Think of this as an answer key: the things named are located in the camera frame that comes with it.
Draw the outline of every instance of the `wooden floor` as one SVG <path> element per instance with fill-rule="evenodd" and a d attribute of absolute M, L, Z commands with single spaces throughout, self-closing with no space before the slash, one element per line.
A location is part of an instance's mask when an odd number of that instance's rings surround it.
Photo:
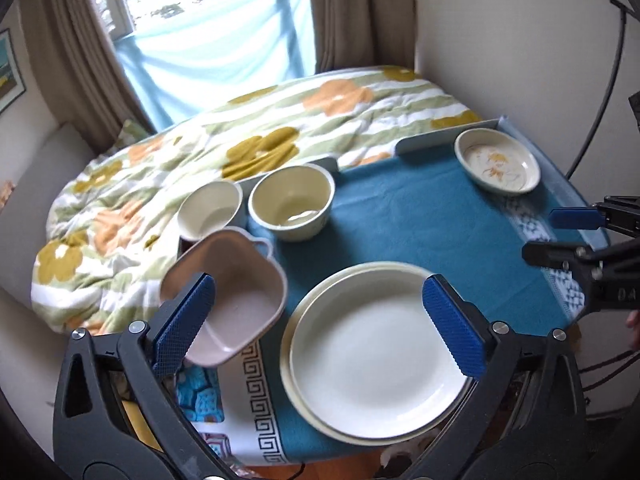
<path fill-rule="evenodd" d="M 307 464 L 298 480 L 369 480 L 380 468 L 380 451 Z M 300 466 L 252 467 L 262 478 L 287 480 Z"/>

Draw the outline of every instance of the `bowl handle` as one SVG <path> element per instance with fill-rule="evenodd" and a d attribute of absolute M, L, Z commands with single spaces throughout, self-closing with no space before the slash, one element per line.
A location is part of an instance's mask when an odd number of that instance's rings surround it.
<path fill-rule="evenodd" d="M 273 244 L 267 240 L 267 238 L 253 238 L 251 239 L 251 242 L 254 245 L 262 245 L 264 246 L 264 248 L 267 251 L 267 255 L 266 258 L 267 260 L 273 260 Z"/>

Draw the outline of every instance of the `person's hand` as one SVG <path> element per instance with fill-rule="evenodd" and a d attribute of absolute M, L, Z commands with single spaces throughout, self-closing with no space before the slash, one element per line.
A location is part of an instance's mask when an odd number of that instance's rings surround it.
<path fill-rule="evenodd" d="M 634 350 L 640 350 L 640 312 L 638 310 L 629 314 L 629 317 L 626 318 L 626 325 L 634 331 L 631 346 Z"/>

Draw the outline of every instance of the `blue gripper pad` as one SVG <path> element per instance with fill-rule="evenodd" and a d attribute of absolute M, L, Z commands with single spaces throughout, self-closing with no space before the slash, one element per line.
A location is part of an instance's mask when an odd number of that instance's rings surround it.
<path fill-rule="evenodd" d="M 207 274 L 182 300 L 154 343 L 152 369 L 158 378 L 175 374 L 216 299 L 216 284 Z"/>
<path fill-rule="evenodd" d="M 432 276 L 422 286 L 422 304 L 460 371 L 478 380 L 486 370 L 484 344 L 447 291 Z"/>
<path fill-rule="evenodd" d="M 564 207 L 549 213 L 549 223 L 555 229 L 595 231 L 606 227 L 606 217 L 594 207 Z"/>

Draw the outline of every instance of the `orange flower pattern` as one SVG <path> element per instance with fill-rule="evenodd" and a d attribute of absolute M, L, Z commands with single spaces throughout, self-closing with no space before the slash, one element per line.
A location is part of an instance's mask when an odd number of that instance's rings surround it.
<path fill-rule="evenodd" d="M 138 211 L 142 201 L 127 202 L 122 209 L 106 209 L 95 217 L 94 244 L 100 256 L 110 256 L 119 247 L 126 248 L 142 224 Z"/>
<path fill-rule="evenodd" d="M 328 117 L 353 112 L 359 103 L 373 101 L 373 92 L 351 79 L 333 79 L 322 83 L 318 92 L 302 101 L 305 110 L 322 108 Z"/>
<path fill-rule="evenodd" d="M 100 335 L 100 329 L 102 322 L 100 321 L 85 321 L 82 315 L 71 317 L 65 323 L 65 329 L 67 332 L 72 332 L 76 328 L 83 327 L 89 331 L 91 335 Z"/>
<path fill-rule="evenodd" d="M 372 162 L 377 162 L 379 160 L 385 160 L 386 158 L 391 158 L 393 155 L 389 152 L 381 152 L 377 155 L 368 156 L 367 158 L 363 158 L 356 166 L 366 166 L 367 164 L 371 164 Z"/>
<path fill-rule="evenodd" d="M 162 148 L 163 139 L 164 135 L 155 136 L 153 139 L 148 140 L 147 142 L 131 146 L 129 148 L 129 160 L 132 166 L 134 166 L 135 164 L 139 164 L 140 162 L 142 162 L 142 160 L 145 159 L 145 157 Z"/>

